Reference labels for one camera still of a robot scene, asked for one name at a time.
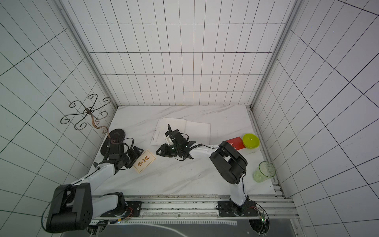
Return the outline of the cream patterned photo card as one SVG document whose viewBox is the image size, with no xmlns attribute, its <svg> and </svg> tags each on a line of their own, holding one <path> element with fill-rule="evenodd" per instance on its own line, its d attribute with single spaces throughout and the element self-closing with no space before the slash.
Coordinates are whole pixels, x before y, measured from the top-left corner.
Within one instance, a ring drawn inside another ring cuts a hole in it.
<svg viewBox="0 0 379 237">
<path fill-rule="evenodd" d="M 156 157 L 147 150 L 136 160 L 133 167 L 138 173 L 141 173 L 155 160 Z"/>
</svg>

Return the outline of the white photo album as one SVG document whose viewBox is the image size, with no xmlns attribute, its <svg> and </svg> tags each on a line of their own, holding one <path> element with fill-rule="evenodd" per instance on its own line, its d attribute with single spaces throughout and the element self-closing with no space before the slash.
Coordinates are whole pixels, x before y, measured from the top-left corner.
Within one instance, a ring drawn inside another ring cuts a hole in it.
<svg viewBox="0 0 379 237">
<path fill-rule="evenodd" d="M 168 131 L 168 125 L 172 131 L 178 129 L 181 133 L 189 136 L 190 141 L 210 145 L 211 124 L 187 121 L 181 118 L 160 118 L 151 139 L 151 146 L 160 146 L 166 143 L 165 133 Z"/>
</svg>

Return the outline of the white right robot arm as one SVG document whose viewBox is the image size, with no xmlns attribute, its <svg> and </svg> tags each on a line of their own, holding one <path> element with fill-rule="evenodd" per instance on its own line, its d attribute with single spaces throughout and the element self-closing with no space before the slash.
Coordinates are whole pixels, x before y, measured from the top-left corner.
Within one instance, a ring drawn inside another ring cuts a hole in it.
<svg viewBox="0 0 379 237">
<path fill-rule="evenodd" d="M 168 126 L 165 133 L 166 143 L 156 151 L 161 157 L 175 158 L 178 161 L 187 159 L 210 160 L 221 177 L 230 184 L 230 201 L 237 207 L 247 206 L 243 177 L 247 172 L 248 162 L 230 143 L 223 141 L 219 145 L 204 145 L 189 138 L 184 138 L 179 130 Z"/>
</svg>

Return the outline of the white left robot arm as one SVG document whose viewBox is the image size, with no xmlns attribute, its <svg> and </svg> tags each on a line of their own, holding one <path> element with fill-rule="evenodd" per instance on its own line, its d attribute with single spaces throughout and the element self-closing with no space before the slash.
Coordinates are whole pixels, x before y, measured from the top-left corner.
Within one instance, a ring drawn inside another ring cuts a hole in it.
<svg viewBox="0 0 379 237">
<path fill-rule="evenodd" d="M 132 145 L 124 150 L 126 143 L 114 143 L 95 170 L 81 179 L 58 186 L 52 201 L 43 212 L 47 220 L 41 221 L 42 228 L 51 234 L 87 230 L 96 236 L 108 225 L 138 217 L 142 203 L 126 201 L 122 192 L 94 195 L 94 191 L 120 170 L 131 168 L 143 150 Z"/>
</svg>

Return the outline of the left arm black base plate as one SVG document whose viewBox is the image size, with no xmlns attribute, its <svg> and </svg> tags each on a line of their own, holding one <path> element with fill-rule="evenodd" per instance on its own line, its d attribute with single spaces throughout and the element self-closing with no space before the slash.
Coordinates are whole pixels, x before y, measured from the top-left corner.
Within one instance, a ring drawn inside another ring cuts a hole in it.
<svg viewBox="0 0 379 237">
<path fill-rule="evenodd" d="M 118 217 L 118 218 L 130 218 L 139 217 L 141 211 L 141 201 L 122 201 L 116 208 L 106 211 L 101 217 Z"/>
</svg>

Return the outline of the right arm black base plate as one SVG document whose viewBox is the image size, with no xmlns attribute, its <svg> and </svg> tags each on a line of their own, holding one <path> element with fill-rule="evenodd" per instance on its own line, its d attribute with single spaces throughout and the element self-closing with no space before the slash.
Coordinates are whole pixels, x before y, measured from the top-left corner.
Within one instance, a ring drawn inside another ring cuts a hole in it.
<svg viewBox="0 0 379 237">
<path fill-rule="evenodd" d="M 238 206 L 231 200 L 218 201 L 216 209 L 220 217 L 258 217 L 257 205 L 254 201 L 247 199 L 242 206 Z"/>
</svg>

